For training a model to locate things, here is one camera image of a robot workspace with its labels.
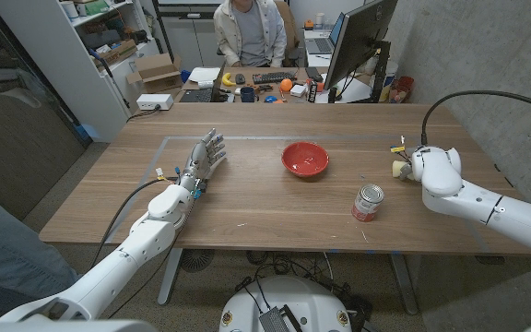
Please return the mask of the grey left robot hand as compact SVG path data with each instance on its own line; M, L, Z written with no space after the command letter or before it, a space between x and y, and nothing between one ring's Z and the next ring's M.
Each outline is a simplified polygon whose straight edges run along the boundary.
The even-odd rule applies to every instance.
M222 134L218 134L215 128L210 129L194 145L176 184L192 191L198 183L203 182L212 173L216 163L226 155L223 141Z

